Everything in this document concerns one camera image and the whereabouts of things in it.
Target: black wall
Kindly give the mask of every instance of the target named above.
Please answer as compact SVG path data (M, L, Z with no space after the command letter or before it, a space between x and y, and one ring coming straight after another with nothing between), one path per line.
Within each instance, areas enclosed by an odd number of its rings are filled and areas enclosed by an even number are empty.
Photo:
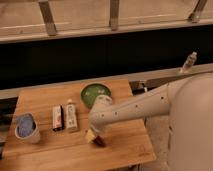
M0 89L213 62L213 26L0 45Z

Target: wooden tabletop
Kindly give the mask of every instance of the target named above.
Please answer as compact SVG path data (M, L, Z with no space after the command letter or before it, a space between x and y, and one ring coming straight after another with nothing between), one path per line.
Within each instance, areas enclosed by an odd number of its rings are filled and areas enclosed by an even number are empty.
M132 97L127 80L103 81L112 92L114 103ZM110 125L102 135L106 147L87 144L89 109L80 99L80 92L89 83L27 89L20 93L7 142L0 160L1 171L66 171L109 170L145 163L155 159L153 148L142 120ZM65 105L72 98L76 103L80 130L68 133L52 131L52 107ZM31 113L38 123L41 141L32 145L15 137L15 118Z

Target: white container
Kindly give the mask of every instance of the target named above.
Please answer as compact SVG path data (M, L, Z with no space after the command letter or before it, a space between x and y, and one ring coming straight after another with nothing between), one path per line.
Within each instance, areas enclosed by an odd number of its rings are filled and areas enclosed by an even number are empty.
M38 129L38 126L36 124L36 128L35 130L27 137L20 137L19 134L18 134L18 126L16 126L16 129L15 129L15 135L18 139L20 140L24 140L28 143L31 143L31 144L36 144L40 141L40 132L39 132L39 129Z

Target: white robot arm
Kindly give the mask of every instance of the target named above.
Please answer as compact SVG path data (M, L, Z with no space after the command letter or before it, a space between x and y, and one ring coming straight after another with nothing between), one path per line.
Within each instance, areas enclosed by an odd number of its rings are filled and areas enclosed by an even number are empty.
M99 95L89 114L90 126L93 131L100 133L105 126L115 122L169 114L171 102L189 79L165 84L115 105L112 105L112 99L109 96Z
M111 104L110 97L97 97L89 114L90 127L96 134L115 122L170 114L170 170L213 170L213 74L171 82L126 102Z

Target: green bowl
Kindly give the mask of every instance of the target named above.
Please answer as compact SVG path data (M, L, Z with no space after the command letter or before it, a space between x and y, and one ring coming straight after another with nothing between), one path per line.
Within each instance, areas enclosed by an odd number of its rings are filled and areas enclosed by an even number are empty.
M97 96L104 94L111 96L108 87L103 84L93 83L86 86L81 92L81 99L88 108L92 108Z

